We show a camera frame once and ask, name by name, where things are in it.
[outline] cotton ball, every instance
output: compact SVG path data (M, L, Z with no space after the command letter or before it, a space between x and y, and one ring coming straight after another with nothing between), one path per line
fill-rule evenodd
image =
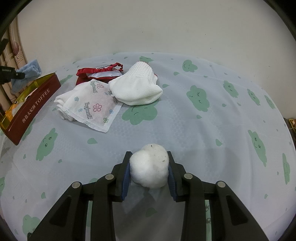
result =
M157 144L148 144L130 158L131 178L143 187L160 188L168 181L168 154Z

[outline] folded white cloth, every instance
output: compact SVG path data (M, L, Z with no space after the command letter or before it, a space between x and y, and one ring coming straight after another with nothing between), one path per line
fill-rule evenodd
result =
M163 93L157 75L145 62L136 62L124 75L109 82L114 96L127 105L143 105L156 101Z
M57 96L54 102L63 119L75 119L102 132L109 130L123 104L112 95L108 84L95 79Z

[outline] white fluffy ball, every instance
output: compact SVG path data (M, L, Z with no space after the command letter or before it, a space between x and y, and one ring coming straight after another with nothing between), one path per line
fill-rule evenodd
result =
M131 178L143 187L160 188L168 182L168 154L157 144L148 144L130 158Z

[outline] pink flower print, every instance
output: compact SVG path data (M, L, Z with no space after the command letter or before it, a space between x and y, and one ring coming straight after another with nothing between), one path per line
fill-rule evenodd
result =
M94 112L101 111L102 106L100 104L96 104L93 106L93 108L94 108Z

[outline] blue gripper pad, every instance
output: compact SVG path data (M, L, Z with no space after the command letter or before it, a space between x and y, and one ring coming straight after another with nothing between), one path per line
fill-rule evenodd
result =
M122 190L121 190L121 199L124 201L125 197L128 194L128 187L130 184L130 179L131 179L131 175L130 175L130 170L129 170L129 161L126 165L126 170L124 172L124 176L123 176L123 180L122 180Z
M170 189L170 195L173 197L174 201L176 201L176 181L170 164L168 165L168 187Z

